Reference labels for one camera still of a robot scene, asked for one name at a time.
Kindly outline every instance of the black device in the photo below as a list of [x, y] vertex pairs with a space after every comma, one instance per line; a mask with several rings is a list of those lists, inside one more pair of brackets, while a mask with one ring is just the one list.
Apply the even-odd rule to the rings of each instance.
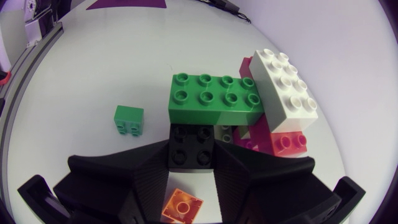
[[71, 156], [68, 165], [54, 187], [57, 198], [39, 175], [18, 189], [45, 223], [160, 223], [169, 168], [214, 168], [223, 223], [339, 223], [365, 194], [348, 177], [331, 191], [312, 174], [310, 157], [274, 157], [214, 140], [212, 126], [172, 124], [169, 140]]

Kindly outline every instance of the pink lego brick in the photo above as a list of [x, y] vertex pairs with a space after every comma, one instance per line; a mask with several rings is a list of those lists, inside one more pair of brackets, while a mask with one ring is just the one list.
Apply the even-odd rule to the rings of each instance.
[[239, 74], [241, 74], [241, 78], [248, 77], [253, 79], [253, 76], [251, 75], [249, 65], [251, 62], [252, 57], [249, 58], [243, 58], [241, 68], [239, 69]]
[[265, 115], [249, 126], [251, 143], [259, 152], [279, 157], [297, 157], [307, 151], [307, 139], [301, 131], [270, 133]]
[[236, 128], [235, 131], [233, 132], [232, 138], [235, 145], [245, 147], [246, 149], [253, 149], [253, 144], [251, 143], [250, 139], [241, 139], [238, 128]]

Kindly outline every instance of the white wall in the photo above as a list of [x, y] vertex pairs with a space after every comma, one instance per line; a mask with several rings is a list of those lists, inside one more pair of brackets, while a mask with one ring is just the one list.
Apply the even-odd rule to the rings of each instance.
[[398, 47], [382, 7], [375, 0], [231, 1], [307, 82], [347, 175], [366, 190], [350, 222], [368, 223], [398, 163]]

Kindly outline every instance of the small green lego brick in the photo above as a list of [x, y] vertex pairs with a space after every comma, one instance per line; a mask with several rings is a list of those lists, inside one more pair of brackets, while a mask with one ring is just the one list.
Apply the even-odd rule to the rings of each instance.
[[118, 105], [113, 119], [120, 134], [129, 133], [133, 136], [142, 134], [144, 109]]
[[254, 125], [263, 113], [250, 78], [186, 73], [173, 76], [169, 99], [171, 123]]

